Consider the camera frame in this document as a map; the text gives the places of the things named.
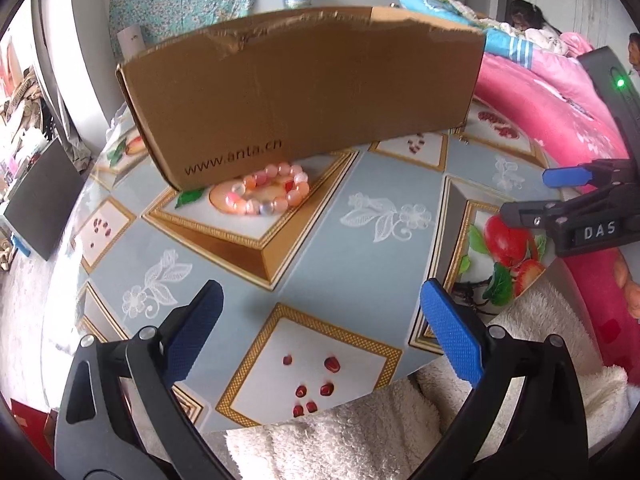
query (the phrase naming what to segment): bead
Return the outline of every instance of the bead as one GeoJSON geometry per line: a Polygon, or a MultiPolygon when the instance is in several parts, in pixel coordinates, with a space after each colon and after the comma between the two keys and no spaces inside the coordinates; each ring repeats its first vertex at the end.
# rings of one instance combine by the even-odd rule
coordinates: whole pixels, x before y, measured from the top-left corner
{"type": "Polygon", "coordinates": [[[260,212],[260,202],[255,198],[247,200],[244,210],[248,215],[257,215],[260,212]]]}
{"type": "Polygon", "coordinates": [[[299,191],[292,189],[287,193],[287,203],[289,203],[290,206],[295,207],[299,205],[300,202],[302,202],[302,195],[299,191]]]}
{"type": "Polygon", "coordinates": [[[277,196],[273,199],[273,210],[276,213],[284,213],[289,207],[289,202],[283,196],[277,196]]]}
{"type": "Polygon", "coordinates": [[[255,174],[255,185],[264,186],[267,183],[267,174],[264,171],[258,171],[255,174]]]}
{"type": "Polygon", "coordinates": [[[240,200],[240,197],[234,192],[227,193],[225,196],[225,204],[231,208],[238,200],[240,200]]]}
{"type": "Polygon", "coordinates": [[[296,186],[296,189],[298,190],[298,193],[302,195],[302,198],[309,194],[309,184],[306,182],[300,182],[300,184],[296,186]]]}
{"type": "Polygon", "coordinates": [[[296,183],[296,184],[300,184],[300,182],[306,182],[307,180],[309,180],[309,177],[306,175],[306,173],[304,171],[302,171],[301,173],[298,173],[293,178],[293,182],[296,183]]]}
{"type": "Polygon", "coordinates": [[[234,213],[236,213],[237,215],[243,215],[244,213],[246,213],[246,200],[240,198],[236,201],[235,204],[233,204],[232,206],[234,213]]]}
{"type": "Polygon", "coordinates": [[[231,186],[231,193],[235,193],[238,196],[243,196],[246,193],[246,188],[242,182],[238,182],[237,184],[233,184],[231,186]]]}
{"type": "Polygon", "coordinates": [[[278,173],[281,176],[287,176],[289,174],[290,170],[291,170],[291,166],[289,164],[287,164],[286,162],[281,162],[279,167],[278,167],[278,173]]]}
{"type": "Polygon", "coordinates": [[[271,202],[262,202],[260,204],[260,214],[261,215],[273,214],[273,204],[271,202]]]}
{"type": "Polygon", "coordinates": [[[244,188],[251,191],[252,189],[255,189],[255,179],[253,175],[247,175],[246,177],[244,177],[244,179],[242,180],[244,182],[244,188]]]}
{"type": "Polygon", "coordinates": [[[267,164],[267,167],[264,168],[264,172],[269,178],[275,178],[278,176],[278,167],[275,164],[267,164]]]}

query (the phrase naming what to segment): beaded bracelet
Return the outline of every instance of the beaded bracelet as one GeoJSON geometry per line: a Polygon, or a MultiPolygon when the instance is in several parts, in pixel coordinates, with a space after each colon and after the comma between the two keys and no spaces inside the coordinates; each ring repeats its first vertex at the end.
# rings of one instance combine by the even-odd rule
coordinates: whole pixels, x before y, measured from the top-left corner
{"type": "Polygon", "coordinates": [[[308,176],[302,171],[302,167],[293,164],[290,166],[286,162],[281,162],[279,166],[268,164],[264,170],[247,175],[242,182],[234,184],[231,192],[225,196],[226,205],[239,215],[270,215],[283,213],[289,207],[299,205],[309,194],[308,176]],[[291,180],[285,183],[284,196],[277,196],[268,202],[260,202],[255,198],[245,199],[247,192],[251,192],[257,187],[268,184],[271,179],[277,176],[290,176],[291,180]]]}

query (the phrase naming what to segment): metal screw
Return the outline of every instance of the metal screw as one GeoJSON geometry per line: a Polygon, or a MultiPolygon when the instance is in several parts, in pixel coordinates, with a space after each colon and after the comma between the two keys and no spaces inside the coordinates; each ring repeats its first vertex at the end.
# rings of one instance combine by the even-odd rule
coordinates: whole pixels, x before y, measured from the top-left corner
{"type": "Polygon", "coordinates": [[[564,339],[562,339],[559,335],[557,334],[552,334],[549,336],[549,342],[553,345],[553,346],[557,346],[558,348],[562,348],[562,346],[564,345],[564,339]]]}
{"type": "Polygon", "coordinates": [[[507,335],[507,331],[503,329],[500,325],[491,325],[489,327],[489,335],[494,339],[502,339],[507,335]]]}
{"type": "Polygon", "coordinates": [[[95,341],[95,337],[92,336],[91,334],[87,334],[80,340],[80,346],[82,348],[87,348],[88,346],[91,346],[92,344],[94,344],[94,341],[95,341]]]}
{"type": "Polygon", "coordinates": [[[153,336],[156,335],[156,327],[155,326],[145,326],[141,331],[140,331],[140,339],[142,339],[143,341],[146,341],[148,339],[152,339],[153,336]]]}

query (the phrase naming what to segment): cardboard box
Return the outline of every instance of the cardboard box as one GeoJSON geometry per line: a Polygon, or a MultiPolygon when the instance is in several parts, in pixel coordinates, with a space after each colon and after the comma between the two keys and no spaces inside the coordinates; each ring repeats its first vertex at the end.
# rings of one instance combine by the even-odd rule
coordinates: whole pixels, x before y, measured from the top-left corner
{"type": "Polygon", "coordinates": [[[478,30],[404,9],[283,10],[165,41],[118,79],[159,170],[190,190],[456,127],[483,51],[478,30]]]}

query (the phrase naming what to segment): towel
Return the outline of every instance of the towel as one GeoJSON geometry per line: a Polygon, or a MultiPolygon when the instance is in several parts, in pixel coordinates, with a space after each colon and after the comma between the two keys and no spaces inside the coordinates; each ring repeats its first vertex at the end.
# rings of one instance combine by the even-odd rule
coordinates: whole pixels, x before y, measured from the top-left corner
{"type": "MultiPolygon", "coordinates": [[[[561,335],[580,381],[590,451],[616,436],[630,416],[625,371],[603,367],[588,330],[544,275],[493,323],[516,338],[561,335]]],[[[228,431],[229,453],[244,480],[404,480],[431,452],[470,391],[446,358],[426,365],[413,378],[332,410],[228,431]]],[[[496,451],[521,385],[522,380],[512,381],[478,458],[496,451]]]]}

